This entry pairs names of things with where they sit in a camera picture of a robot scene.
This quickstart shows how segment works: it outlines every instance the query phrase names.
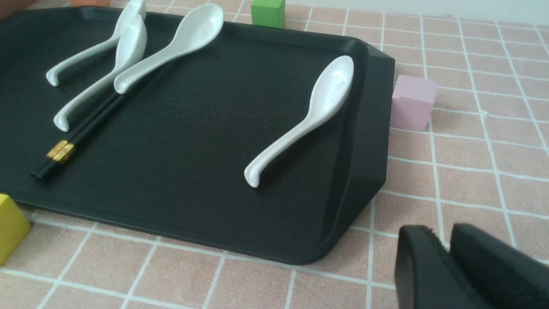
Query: tile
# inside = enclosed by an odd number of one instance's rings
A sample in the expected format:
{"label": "tile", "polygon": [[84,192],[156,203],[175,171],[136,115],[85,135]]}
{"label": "tile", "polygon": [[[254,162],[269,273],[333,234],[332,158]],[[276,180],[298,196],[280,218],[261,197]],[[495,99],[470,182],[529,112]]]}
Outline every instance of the tile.
{"label": "tile", "polygon": [[439,89],[435,107],[453,111],[478,112],[475,95],[472,92],[459,90]]}
{"label": "tile", "polygon": [[147,4],[163,5],[167,7],[168,5],[171,4],[171,0],[147,0]]}
{"label": "tile", "polygon": [[309,22],[309,27],[307,28],[307,31],[319,32],[324,34],[342,35],[343,26],[319,24],[311,21]]}
{"label": "tile", "polygon": [[549,121],[549,101],[528,99],[534,119]]}
{"label": "tile", "polygon": [[165,6],[165,5],[159,6],[159,5],[147,4],[147,12],[148,13],[164,13],[164,12],[166,12],[167,9],[168,9],[168,7]]}
{"label": "tile", "polygon": [[362,26],[381,28],[383,14],[373,12],[349,11],[347,26]]}
{"label": "tile", "polygon": [[309,19],[310,7],[304,7],[302,5],[287,4],[285,8],[285,14],[287,19],[295,19],[307,21]]}
{"label": "tile", "polygon": [[430,80],[437,81],[439,86],[470,90],[471,78],[469,72],[451,69],[427,68]]}
{"label": "tile", "polygon": [[484,124],[492,141],[541,146],[540,137],[531,121],[486,117]]}
{"label": "tile", "polygon": [[467,69],[465,55],[462,53],[449,53],[439,51],[425,51],[427,65],[446,67],[452,69]]}
{"label": "tile", "polygon": [[125,228],[119,228],[113,225],[98,224],[96,229],[100,231],[107,231],[117,235],[130,236],[130,237],[136,237],[136,238],[142,238],[142,239],[148,239],[148,240],[156,240],[156,235],[142,233],[134,230],[128,230]]}
{"label": "tile", "polygon": [[498,170],[549,178],[549,158],[544,150],[498,143],[493,143],[492,149]]}
{"label": "tile", "polygon": [[346,14],[347,10],[314,7],[312,9],[311,21],[343,25]]}
{"label": "tile", "polygon": [[76,252],[86,232],[34,224],[5,262],[16,271],[57,278]]}
{"label": "tile", "polygon": [[223,19],[224,19],[224,21],[233,21],[235,16],[236,16],[236,14],[224,13],[223,14]]}
{"label": "tile", "polygon": [[493,40],[500,39],[500,34],[497,32],[497,28],[494,25],[461,23],[461,30],[463,31],[463,36],[489,38]]}
{"label": "tile", "polygon": [[477,91],[501,93],[505,95],[520,95],[520,89],[514,76],[501,76],[473,72]]}
{"label": "tile", "polygon": [[52,286],[52,283],[0,273],[0,304],[5,309],[38,308]]}
{"label": "tile", "polygon": [[375,235],[372,279],[375,282],[395,284],[395,262],[398,238]]}
{"label": "tile", "polygon": [[208,308],[283,309],[292,270],[225,260]]}
{"label": "tile", "polygon": [[383,52],[395,58],[400,63],[423,64],[423,52],[421,49],[384,46]]}
{"label": "tile", "polygon": [[433,111],[432,120],[434,133],[484,138],[478,115]]}
{"label": "tile", "polygon": [[251,25],[251,16],[238,15],[235,22],[240,24]]}
{"label": "tile", "polygon": [[481,109],[491,115],[530,118],[522,98],[489,95],[487,93],[478,93],[477,95]]}
{"label": "tile", "polygon": [[542,45],[525,45],[518,43],[505,43],[507,52],[513,58],[526,58],[532,60],[549,60],[549,55]]}
{"label": "tile", "polygon": [[54,212],[39,210],[33,220],[45,220],[56,223],[64,223],[76,227],[90,228],[93,222],[75,217],[65,216]]}
{"label": "tile", "polygon": [[368,276],[369,233],[347,230],[328,255],[307,268],[366,279]]}
{"label": "tile", "polygon": [[442,221],[444,222],[444,239],[446,241],[450,241],[454,224],[470,223],[501,241],[508,244],[511,242],[503,212],[443,203]]}
{"label": "tile", "polygon": [[467,55],[472,71],[513,75],[509,60],[489,56]]}
{"label": "tile", "polygon": [[164,244],[171,244],[171,245],[177,245],[177,246],[185,246],[185,247],[191,247],[196,249],[208,250],[212,252],[223,252],[223,250],[220,250],[217,248],[202,246],[202,245],[194,244],[192,242],[186,242],[186,241],[167,238],[167,237],[162,237],[162,239],[160,239],[160,242]]}
{"label": "tile", "polygon": [[390,159],[383,188],[397,193],[435,197],[433,167]]}
{"label": "tile", "polygon": [[396,79],[399,77],[399,75],[417,76],[424,78],[425,76],[423,75],[423,72],[423,67],[397,63],[395,64],[394,82],[396,82]]}
{"label": "tile", "polygon": [[488,143],[435,136],[436,162],[459,167],[492,169]]}
{"label": "tile", "polygon": [[188,307],[202,307],[220,259],[202,253],[157,247],[134,295]]}
{"label": "tile", "polygon": [[500,27],[504,41],[541,44],[535,30]]}
{"label": "tile", "polygon": [[207,2],[208,0],[173,0],[172,7],[195,8]]}
{"label": "tile", "polygon": [[240,11],[238,12],[239,15],[251,15],[251,4],[253,3],[252,0],[245,0],[242,5],[240,6]]}
{"label": "tile", "polygon": [[151,247],[92,234],[64,280],[127,293]]}
{"label": "tile", "polygon": [[145,304],[144,302],[130,301],[128,302],[126,309],[166,309],[166,307]]}
{"label": "tile", "polygon": [[384,288],[372,287],[372,308],[373,309],[398,309],[399,303],[396,298],[396,291]]}
{"label": "tile", "polygon": [[210,0],[209,3],[219,5],[225,13],[237,13],[242,0]]}
{"label": "tile", "polygon": [[185,15],[189,14],[190,11],[191,11],[191,9],[187,9],[187,8],[170,8],[166,12],[166,14],[185,16]]}
{"label": "tile", "polygon": [[438,174],[441,199],[500,207],[494,173],[439,167]]}
{"label": "tile", "polygon": [[389,155],[397,158],[431,162],[431,140],[429,135],[390,130]]}
{"label": "tile", "polygon": [[460,35],[460,28],[454,20],[423,19],[423,32]]}
{"label": "tile", "polygon": [[421,35],[385,29],[384,43],[390,45],[421,47]]}
{"label": "tile", "polygon": [[513,66],[518,76],[549,79],[549,63],[514,59]]}
{"label": "tile", "polygon": [[385,28],[386,29],[399,29],[407,31],[421,31],[419,24],[419,17],[391,15],[385,16]]}
{"label": "tile", "polygon": [[461,38],[455,36],[424,34],[423,43],[425,48],[444,49],[456,52],[463,51]]}
{"label": "tile", "polygon": [[299,31],[305,31],[305,26],[306,26],[306,22],[305,21],[297,21],[297,20],[286,20],[286,29],[291,29],[291,30],[299,30]]}
{"label": "tile", "polygon": [[290,309],[365,307],[365,285],[302,272],[295,276]]}
{"label": "tile", "polygon": [[549,259],[549,220],[509,214],[517,249],[531,257]]}
{"label": "tile", "polygon": [[425,225],[439,229],[436,203],[386,193],[376,196],[374,228],[391,234],[398,234],[403,225]]}
{"label": "tile", "polygon": [[381,43],[381,30],[377,29],[364,29],[348,26],[345,28],[345,35],[359,38],[367,43]]}
{"label": "tile", "polygon": [[360,214],[358,214],[355,221],[353,222],[353,225],[356,227],[361,227],[366,229],[370,228],[371,209],[372,209],[372,202],[368,203],[368,205],[366,205],[364,210],[362,210]]}
{"label": "tile", "polygon": [[123,302],[115,296],[58,286],[44,309],[73,309],[77,304],[86,304],[86,309],[119,309]]}
{"label": "tile", "polygon": [[519,80],[527,97],[549,99],[549,81],[530,78],[519,78]]}
{"label": "tile", "polygon": [[500,175],[501,189],[508,210],[549,216],[549,183]]}
{"label": "tile", "polygon": [[476,38],[464,38],[465,48],[468,53],[484,54],[490,56],[505,57],[505,49],[498,41],[479,40]]}

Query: black object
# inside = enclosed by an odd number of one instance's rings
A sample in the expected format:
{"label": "black object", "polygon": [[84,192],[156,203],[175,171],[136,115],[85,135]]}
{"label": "black object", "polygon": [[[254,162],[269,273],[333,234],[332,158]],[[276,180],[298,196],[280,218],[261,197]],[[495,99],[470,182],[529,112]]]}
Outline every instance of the black object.
{"label": "black object", "polygon": [[400,309],[549,308],[549,268],[470,224],[454,225],[450,252],[402,227],[395,283]]}
{"label": "black object", "polygon": [[[394,59],[355,38],[225,23],[207,48],[132,91],[58,177],[36,182],[29,169],[63,139],[53,116],[112,69],[114,51],[60,76],[60,87],[44,75],[107,39],[119,12],[31,11],[0,24],[0,42],[10,46],[0,48],[0,191],[270,260],[323,257],[385,182]],[[180,21],[147,14],[146,57]],[[246,165],[305,117],[316,79],[344,54],[355,62],[346,104],[271,163],[258,189],[248,186]]]}

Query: orange object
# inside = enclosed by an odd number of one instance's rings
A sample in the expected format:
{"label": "orange object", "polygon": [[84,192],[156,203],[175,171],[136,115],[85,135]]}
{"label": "orange object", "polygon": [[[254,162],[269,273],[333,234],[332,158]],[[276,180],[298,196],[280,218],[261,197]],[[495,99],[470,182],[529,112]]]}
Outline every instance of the orange object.
{"label": "orange object", "polygon": [[33,4],[35,0],[0,0],[0,20]]}
{"label": "orange object", "polygon": [[81,7],[83,5],[93,5],[96,7],[110,6],[110,0],[70,0],[73,7]]}

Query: spoon bowl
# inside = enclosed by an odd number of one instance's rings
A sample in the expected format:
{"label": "spoon bowl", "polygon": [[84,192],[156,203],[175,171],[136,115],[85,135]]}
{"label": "spoon bowl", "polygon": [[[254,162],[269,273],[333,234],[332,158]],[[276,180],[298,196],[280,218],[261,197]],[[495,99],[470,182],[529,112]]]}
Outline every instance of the spoon bowl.
{"label": "spoon bowl", "polygon": [[251,187],[259,186],[261,172],[279,154],[337,114],[349,94],[353,74],[354,63],[349,56],[336,58],[324,69],[313,87],[305,119],[263,150],[244,169],[244,178]]}
{"label": "spoon bowl", "polygon": [[221,32],[223,17],[223,9],[216,4],[205,4],[191,10],[181,20],[170,44],[115,79],[116,92],[124,94],[135,82],[166,62],[204,48]]}
{"label": "spoon bowl", "polygon": [[53,118],[55,126],[61,131],[69,131],[69,122],[67,120],[69,114],[102,88],[112,84],[116,76],[122,71],[141,60],[146,45],[147,31],[145,24],[140,15],[135,15],[118,42],[114,69],[67,103]]}
{"label": "spoon bowl", "polygon": [[113,35],[108,40],[92,46],[85,51],[82,51],[54,66],[46,73],[46,79],[48,80],[48,82],[52,86],[59,86],[59,74],[63,70],[86,58],[89,58],[95,54],[106,51],[107,49],[116,46],[122,34],[129,27],[135,15],[140,15],[141,18],[145,20],[145,17],[147,16],[147,4],[145,3],[145,0],[131,0],[126,5],[122,13],[120,13],[118,21],[116,22],[116,26],[114,27]]}

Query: pink tiled surface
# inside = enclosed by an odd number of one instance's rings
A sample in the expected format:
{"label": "pink tiled surface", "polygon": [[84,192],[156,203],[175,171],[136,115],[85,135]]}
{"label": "pink tiled surface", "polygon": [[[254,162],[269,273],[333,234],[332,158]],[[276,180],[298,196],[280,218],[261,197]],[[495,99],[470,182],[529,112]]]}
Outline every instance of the pink tiled surface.
{"label": "pink tiled surface", "polygon": [[[250,23],[249,0],[211,1]],[[206,2],[148,0],[181,15]],[[290,29],[358,37],[395,57],[395,74],[441,85],[427,131],[391,129],[386,185],[334,250],[289,266],[23,208],[33,229],[0,268],[2,309],[393,309],[403,224],[447,244],[453,223],[471,222],[549,264],[549,27],[296,5],[286,15]]]}

